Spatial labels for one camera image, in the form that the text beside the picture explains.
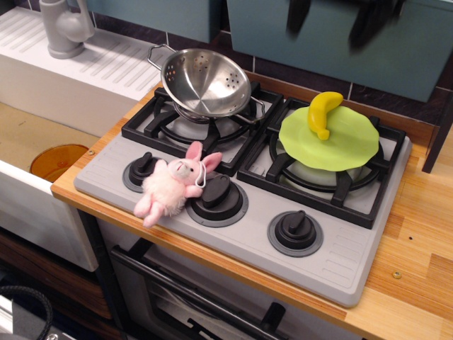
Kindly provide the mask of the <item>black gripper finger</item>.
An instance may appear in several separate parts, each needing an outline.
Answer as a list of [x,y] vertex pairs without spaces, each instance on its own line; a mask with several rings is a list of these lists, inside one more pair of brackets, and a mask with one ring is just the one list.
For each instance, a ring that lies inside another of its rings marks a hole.
[[298,34],[308,16],[311,0],[290,0],[287,14],[287,32]]
[[387,24],[401,16],[402,10],[403,1],[376,0],[361,5],[348,37],[350,51],[366,47]]

